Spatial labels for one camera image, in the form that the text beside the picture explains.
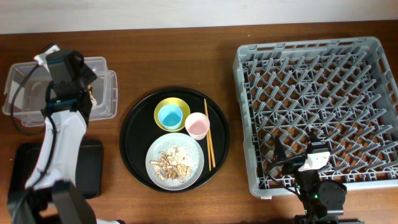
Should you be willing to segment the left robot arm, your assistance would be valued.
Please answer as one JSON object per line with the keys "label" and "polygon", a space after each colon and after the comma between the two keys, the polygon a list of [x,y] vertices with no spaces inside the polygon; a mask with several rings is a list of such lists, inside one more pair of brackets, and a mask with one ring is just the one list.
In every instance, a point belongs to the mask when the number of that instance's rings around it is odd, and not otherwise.
{"label": "left robot arm", "polygon": [[76,50],[49,44],[35,56],[35,69],[52,77],[45,91],[45,137],[25,189],[8,202],[13,223],[96,223],[93,209],[76,188],[81,140],[92,102],[89,85],[97,76]]}

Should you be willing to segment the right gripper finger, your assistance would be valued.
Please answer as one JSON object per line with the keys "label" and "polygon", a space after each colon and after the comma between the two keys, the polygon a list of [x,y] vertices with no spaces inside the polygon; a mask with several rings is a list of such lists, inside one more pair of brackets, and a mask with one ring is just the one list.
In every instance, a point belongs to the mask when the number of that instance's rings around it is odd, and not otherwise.
{"label": "right gripper finger", "polygon": [[308,131],[307,134],[312,144],[321,142],[321,140],[317,137],[317,135],[314,134],[312,131]]}
{"label": "right gripper finger", "polygon": [[285,154],[284,147],[278,136],[275,137],[275,147],[274,147],[274,162],[280,162],[286,160],[287,156]]}

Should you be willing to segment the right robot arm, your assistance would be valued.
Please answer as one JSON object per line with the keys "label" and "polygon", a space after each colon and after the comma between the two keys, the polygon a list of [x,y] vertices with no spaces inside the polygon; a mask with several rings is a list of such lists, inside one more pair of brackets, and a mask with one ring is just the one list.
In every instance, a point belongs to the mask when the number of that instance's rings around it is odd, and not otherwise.
{"label": "right robot arm", "polygon": [[267,166],[269,172],[281,166],[283,175],[295,179],[292,192],[303,203],[304,215],[296,215],[294,223],[339,223],[343,214],[347,188],[335,180],[321,180],[319,170],[330,158],[331,149],[315,134],[309,134],[310,142],[306,151],[288,158],[279,137],[275,137],[274,162]]}

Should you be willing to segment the gold snack wrapper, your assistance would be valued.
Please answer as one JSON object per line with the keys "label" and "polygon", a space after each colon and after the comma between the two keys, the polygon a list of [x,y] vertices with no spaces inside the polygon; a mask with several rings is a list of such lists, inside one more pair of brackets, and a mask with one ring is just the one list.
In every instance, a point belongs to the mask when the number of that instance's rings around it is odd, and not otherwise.
{"label": "gold snack wrapper", "polygon": [[88,90],[89,90],[89,94],[90,94],[90,100],[93,106],[97,105],[97,100],[94,98],[93,95],[93,86],[92,85],[88,85]]}

